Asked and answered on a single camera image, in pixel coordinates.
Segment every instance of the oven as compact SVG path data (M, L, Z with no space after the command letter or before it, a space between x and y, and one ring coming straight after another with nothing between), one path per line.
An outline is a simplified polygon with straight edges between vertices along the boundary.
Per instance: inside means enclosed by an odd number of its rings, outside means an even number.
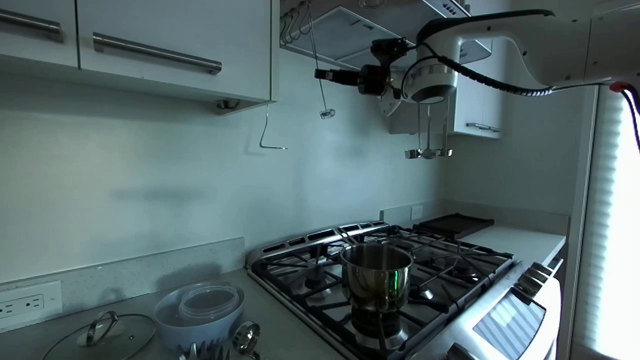
M412 359L555 359L562 262L517 264Z

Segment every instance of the upper cabinet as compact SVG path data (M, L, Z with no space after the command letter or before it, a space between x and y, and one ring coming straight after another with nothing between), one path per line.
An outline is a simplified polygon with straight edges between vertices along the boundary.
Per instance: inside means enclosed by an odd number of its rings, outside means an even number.
M507 0L468 0L472 15L505 12L509 10ZM506 79L506 54L509 40L494 38L481 40L484 46L492 51L486 59L467 63L468 68L494 79ZM456 93L448 101L442 101L431 107L432 131L442 131L442 123L448 120L448 132L500 138L502 134L502 107L504 96L500 90L482 85L474 80L458 75ZM391 114L390 131L394 134L416 133L416 104L402 103ZM426 120L420 122L421 131L426 129Z
M77 68L75 1L0 1L0 58Z
M218 113L276 100L278 0L2 0L0 9L0 54L79 68L60 76L69 81L216 102Z

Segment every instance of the plastic container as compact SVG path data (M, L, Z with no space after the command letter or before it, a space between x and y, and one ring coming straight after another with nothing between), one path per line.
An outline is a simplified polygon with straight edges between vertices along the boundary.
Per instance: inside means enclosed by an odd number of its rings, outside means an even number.
M200 325L190 325L179 313L182 299L188 293L206 286L230 286L236 290L238 299L235 309L227 316L209 320ZM160 300L154 309L157 334L163 345L170 349L186 351L192 343L219 344L227 340L241 323L244 309L244 292L229 282L208 281L192 284L171 292Z
M237 306L236 288L227 285L206 285L187 292L178 313L188 325L201 325L229 315Z

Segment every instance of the cabinet handle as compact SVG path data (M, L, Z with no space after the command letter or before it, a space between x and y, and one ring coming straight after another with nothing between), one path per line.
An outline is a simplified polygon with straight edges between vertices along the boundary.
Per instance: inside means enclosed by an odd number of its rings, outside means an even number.
M490 130L491 126L478 124L477 122L467 122L468 127L477 127L480 130Z
M49 38L55 42L64 43L62 27L59 22L41 19L39 17L24 15L22 13L10 12L0 9L0 22L22 26L37 31L47 33Z
M141 44L121 38L111 37L109 35L93 33L93 50L102 53L105 47L113 47L132 53L154 56L166 60L175 61L187 65L194 65L204 68L210 74L215 75L222 71L222 63L216 60L199 58L197 56L177 53L175 51L161 49L159 47Z

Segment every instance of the gas stove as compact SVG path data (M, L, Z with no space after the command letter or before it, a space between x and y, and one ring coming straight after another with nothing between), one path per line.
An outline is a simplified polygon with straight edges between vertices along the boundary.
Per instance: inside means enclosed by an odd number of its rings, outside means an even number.
M393 313L352 308L342 292L340 252L383 243L409 252L408 303ZM406 359L514 265L513 255L419 227L351 224L254 250L249 274L348 359Z

